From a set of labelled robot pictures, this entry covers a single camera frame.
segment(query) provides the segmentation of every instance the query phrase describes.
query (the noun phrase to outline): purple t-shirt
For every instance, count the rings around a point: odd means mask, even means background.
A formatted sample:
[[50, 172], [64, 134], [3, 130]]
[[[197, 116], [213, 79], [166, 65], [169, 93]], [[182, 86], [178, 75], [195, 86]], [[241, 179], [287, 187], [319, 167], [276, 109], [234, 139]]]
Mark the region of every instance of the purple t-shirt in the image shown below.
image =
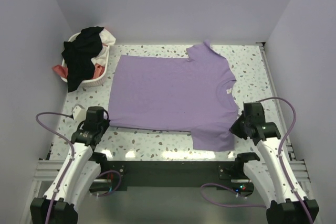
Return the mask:
[[236, 78], [209, 42], [187, 53], [188, 59], [122, 55], [111, 89], [110, 125], [190, 131], [196, 150], [233, 150]]

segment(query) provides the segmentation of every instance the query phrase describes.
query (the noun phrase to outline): cable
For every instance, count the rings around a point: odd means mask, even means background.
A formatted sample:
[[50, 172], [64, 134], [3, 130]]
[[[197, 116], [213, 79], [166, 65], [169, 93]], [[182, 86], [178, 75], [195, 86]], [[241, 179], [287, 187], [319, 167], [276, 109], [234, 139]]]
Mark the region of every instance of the cable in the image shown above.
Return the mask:
[[300, 197], [300, 195], [298, 194], [298, 192], [297, 192], [297, 191], [293, 191], [293, 189], [295, 189], [295, 186], [294, 186], [292, 180], [291, 180], [290, 177], [289, 177], [289, 174], [288, 174], [288, 172], [287, 172], [287, 170], [286, 170], [286, 167], [285, 167], [285, 164], [284, 164], [284, 160], [282, 159], [282, 155], [281, 155], [282, 146], [283, 146], [285, 140], [287, 139], [289, 133], [290, 133], [290, 132], [292, 131], [292, 129], [294, 128], [294, 125], [295, 125], [295, 122], [296, 122], [296, 111], [295, 111], [294, 106], [293, 106], [289, 101], [287, 101], [287, 100], [284, 99], [284, 98], [280, 98], [280, 97], [269, 97], [269, 98], [261, 99], [261, 100], [259, 100], [258, 102], [263, 102], [263, 101], [272, 100], [272, 99], [281, 100], [281, 101], [287, 103], [287, 104], [290, 106], [290, 108], [292, 109], [292, 111], [293, 111], [293, 121], [292, 121], [292, 123], [290, 124], [290, 127], [289, 127], [288, 131], [285, 133], [285, 135], [283, 136], [283, 138], [282, 138], [281, 141], [280, 141], [279, 149], [278, 149], [278, 156], [279, 156], [279, 160], [280, 160], [280, 165], [281, 165], [282, 170], [283, 170], [283, 172], [284, 172], [284, 174], [285, 174], [285, 177], [286, 177], [286, 179], [287, 179], [287, 181], [288, 181], [288, 183], [289, 183], [289, 185], [290, 185], [290, 188], [292, 189], [292, 192], [295, 194], [295, 196], [296, 196], [296, 197], [298, 198], [298, 200], [300, 201], [300, 203], [301, 203], [301, 205], [302, 205], [302, 207], [303, 207], [303, 209], [304, 209], [304, 211], [305, 211], [305, 213], [306, 213], [306, 215], [307, 215], [307, 217], [308, 217], [309, 223], [310, 223], [310, 224], [313, 224], [314, 221], [313, 221], [313, 219], [311, 218], [311, 215], [310, 215], [310, 213], [309, 213], [309, 210], [308, 210], [307, 206], [304, 204], [304, 202], [303, 202], [303, 200], [301, 199], [301, 197]]
[[[49, 128], [48, 126], [46, 126], [44, 123], [42, 123], [42, 122], [40, 121], [39, 117], [40, 117], [41, 115], [46, 115], [46, 114], [49, 114], [49, 115], [61, 115], [61, 116], [65, 116], [65, 117], [67, 117], [67, 118], [73, 118], [73, 117], [72, 117], [72, 115], [66, 115], [66, 114], [56, 113], [56, 112], [42, 112], [42, 113], [38, 113], [38, 114], [36, 115], [36, 117], [35, 117], [36, 122], [37, 122], [39, 125], [41, 125], [41, 126], [42, 126], [43, 128], [45, 128], [46, 130], [48, 130], [48, 131], [54, 133], [55, 135], [59, 136], [59, 137], [62, 138], [63, 140], [65, 140], [65, 141], [69, 144], [70, 149], [71, 149], [71, 158], [69, 159], [69, 162], [67, 163], [67, 165], [66, 165], [66, 167], [65, 167], [65, 169], [64, 169], [64, 171], [63, 171], [63, 173], [62, 173], [61, 176], [59, 177], [59, 180], [57, 181], [56, 186], [55, 186], [55, 190], [58, 191], [58, 189], [59, 189], [59, 187], [60, 187], [60, 184], [61, 184], [61, 182], [63, 181], [64, 176], [65, 176], [66, 172], [68, 171], [68, 169], [69, 169], [69, 167], [70, 167], [70, 165], [71, 165], [71, 163], [72, 163], [72, 160], [73, 160], [73, 158], [74, 158], [74, 156], [75, 156], [75, 149], [74, 149], [73, 144], [71, 143], [71, 141], [70, 141], [69, 139], [67, 139], [65, 136], [61, 135], [61, 134], [58, 133], [57, 131], [55, 131], [55, 130]], [[111, 195], [113, 192], [115, 192], [115, 191], [119, 188], [119, 186], [120, 186], [120, 184], [121, 184], [121, 175], [120, 175], [119, 172], [117, 172], [117, 171], [115, 171], [115, 170], [109, 170], [109, 171], [107, 171], [107, 172], [104, 172], [104, 173], [100, 174], [97, 178], [99, 178], [99, 177], [101, 177], [101, 176], [103, 176], [103, 175], [105, 175], [105, 174], [108, 174], [108, 173], [115, 173], [115, 174], [117, 174], [117, 175], [119, 176], [119, 182], [118, 182], [117, 186], [116, 186], [112, 191], [109, 191], [108, 193], [103, 194], [103, 195], [99, 195], [98, 197]], [[56, 195], [57, 195], [57, 192], [54, 192], [54, 193], [52, 194], [52, 197], [51, 197], [51, 200], [50, 200], [50, 204], [49, 204], [49, 207], [48, 207], [48, 211], [47, 211], [47, 216], [46, 216], [45, 224], [49, 224], [50, 214], [51, 214], [52, 206], [53, 206], [53, 204], [54, 204]]]
[[108, 196], [108, 195], [113, 194], [116, 190], [118, 190], [118, 188], [121, 184], [121, 174], [119, 172], [117, 172], [116, 170], [108, 170], [107, 172], [103, 172], [103, 173], [99, 174], [99, 176], [97, 178], [100, 178], [100, 177], [104, 176], [105, 174], [109, 174], [109, 173], [114, 173], [114, 174], [117, 174], [119, 176], [118, 184], [112, 191], [109, 191], [105, 194], [100, 194], [100, 195], [98, 195], [98, 197], [104, 197], [104, 196]]
[[223, 186], [223, 185], [220, 185], [220, 184], [216, 184], [216, 183], [207, 183], [207, 184], [204, 184], [201, 186], [201, 195], [202, 197], [209, 201], [211, 204], [214, 204], [214, 205], [217, 205], [217, 206], [220, 206], [220, 207], [228, 207], [228, 208], [237, 208], [237, 207], [261, 207], [261, 208], [266, 208], [266, 206], [264, 205], [251, 205], [251, 204], [245, 204], [245, 205], [227, 205], [227, 204], [220, 204], [220, 203], [217, 203], [215, 201], [213, 201], [212, 199], [209, 199], [203, 192], [203, 189], [205, 187], [209, 187], [209, 186], [216, 186], [216, 187], [220, 187], [222, 189], [225, 189], [225, 190], [228, 190], [229, 192], [231, 193], [234, 193], [235, 195], [238, 195], [239, 197], [244, 197], [243, 195], [240, 195], [240, 194], [237, 194], [235, 191], [233, 191], [231, 188], [228, 188], [226, 186]]
[[104, 109], [104, 112], [105, 112], [105, 113], [106, 113], [106, 115], [107, 115], [107, 120], [108, 120], [108, 119], [110, 119], [110, 118], [109, 118], [109, 113], [107, 112], [107, 110], [106, 110], [106, 109]]
[[113, 187], [113, 174], [112, 173], [111, 173], [110, 176], [106, 177], [106, 181], [109, 184], [109, 190], [106, 191], [104, 194], [107, 194], [108, 192], [112, 191], [112, 187]]
[[77, 126], [77, 130], [79, 130], [81, 128], [81, 126], [84, 124], [85, 121], [81, 121], [78, 126]]
[[[71, 141], [69, 139], [67, 139], [65, 136], [61, 135], [60, 133], [58, 133], [57, 131], [49, 128], [48, 126], [44, 125], [40, 120], [39, 120], [39, 117], [41, 115], [46, 115], [46, 114], [49, 114], [49, 115], [61, 115], [61, 116], [65, 116], [67, 118], [72, 118], [72, 115], [66, 115], [66, 114], [61, 114], [61, 113], [56, 113], [56, 112], [42, 112], [42, 113], [38, 113], [35, 117], [36, 119], [36, 122], [41, 125], [43, 128], [45, 128], [46, 130], [54, 133], [55, 135], [59, 136], [60, 138], [64, 139], [70, 146], [70, 149], [71, 149], [71, 158], [69, 159], [69, 162], [67, 163], [63, 173], [61, 174], [61, 176], [59, 177], [59, 180], [57, 181], [56, 183], [56, 186], [55, 186], [55, 190], [58, 190], [59, 187], [60, 187], [60, 184], [66, 174], [66, 172], [68, 171], [70, 165], [71, 165], [71, 162], [74, 158], [74, 155], [75, 155], [75, 149], [73, 147], [73, 144], [71, 143]], [[52, 197], [51, 197], [51, 200], [50, 200], [50, 204], [49, 204], [49, 207], [48, 207], [48, 211], [47, 211], [47, 217], [46, 217], [46, 221], [45, 221], [45, 224], [48, 224], [49, 223], [49, 219], [50, 219], [50, 214], [51, 214], [51, 210], [52, 210], [52, 206], [54, 204], [54, 201], [55, 201], [55, 198], [56, 198], [56, 194], [57, 192], [54, 192], [52, 194]]]

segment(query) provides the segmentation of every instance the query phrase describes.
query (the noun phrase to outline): laundry basket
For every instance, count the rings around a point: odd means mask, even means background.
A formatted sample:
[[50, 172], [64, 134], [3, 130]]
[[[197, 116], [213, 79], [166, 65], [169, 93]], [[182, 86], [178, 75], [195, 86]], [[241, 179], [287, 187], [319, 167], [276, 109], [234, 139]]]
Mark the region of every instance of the laundry basket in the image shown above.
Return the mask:
[[[79, 35], [80, 33], [74, 34], [70, 37], [70, 39], [68, 40], [69, 42], [74, 41], [75, 38]], [[109, 62], [109, 52], [110, 52], [110, 46], [107, 46], [107, 50], [106, 50], [106, 65], [105, 65], [105, 69], [104, 69], [104, 73], [96, 78], [96, 79], [92, 79], [92, 80], [84, 80], [82, 81], [82, 83], [79, 85], [80, 87], [94, 87], [94, 86], [99, 86], [102, 85], [107, 78], [106, 75], [106, 71], [107, 71], [107, 66], [108, 66], [108, 62]], [[62, 67], [66, 67], [67, 65], [64, 62], [64, 59], [62, 61]], [[61, 77], [61, 79], [64, 82], [68, 82], [68, 80], [66, 78]]]

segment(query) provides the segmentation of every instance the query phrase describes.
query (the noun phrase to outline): speckled tabletop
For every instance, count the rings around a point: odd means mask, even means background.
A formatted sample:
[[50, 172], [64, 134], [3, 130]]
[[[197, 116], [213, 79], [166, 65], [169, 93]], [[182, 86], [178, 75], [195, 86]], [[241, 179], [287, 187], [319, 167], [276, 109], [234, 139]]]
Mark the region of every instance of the speckled tabletop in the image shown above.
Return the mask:
[[[117, 45], [110, 49], [106, 82], [97, 87], [79, 88], [67, 94], [62, 113], [71, 114], [75, 104], [85, 108], [99, 105], [108, 108], [113, 75], [121, 55], [152, 57], [188, 57], [186, 48], [191, 45]], [[257, 101], [272, 96], [264, 62], [258, 46], [212, 46], [226, 57], [237, 82], [233, 88], [234, 99], [243, 108], [243, 102]], [[281, 128], [274, 101], [263, 103], [266, 120], [273, 121]], [[61, 119], [57, 130], [71, 138], [79, 122]], [[68, 145], [55, 136], [50, 159], [65, 159]], [[251, 140], [235, 139], [235, 149], [228, 152], [193, 150], [193, 142], [188, 132], [148, 131], [109, 127], [96, 152], [105, 153], [109, 160], [135, 161], [232, 161], [237, 153], [258, 153]]]

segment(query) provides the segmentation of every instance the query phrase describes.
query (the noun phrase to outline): t-shirt sleeve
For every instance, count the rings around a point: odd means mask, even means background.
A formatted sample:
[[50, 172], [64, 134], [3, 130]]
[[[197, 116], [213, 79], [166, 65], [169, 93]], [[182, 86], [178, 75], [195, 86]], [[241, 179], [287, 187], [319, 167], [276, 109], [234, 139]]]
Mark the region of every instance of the t-shirt sleeve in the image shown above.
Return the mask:
[[187, 48], [187, 53], [190, 61], [227, 64], [227, 60], [211, 48], [211, 44], [208, 40], [204, 41], [202, 44], [197, 44]]
[[232, 151], [235, 139], [223, 123], [201, 125], [190, 130], [194, 149], [204, 151]]

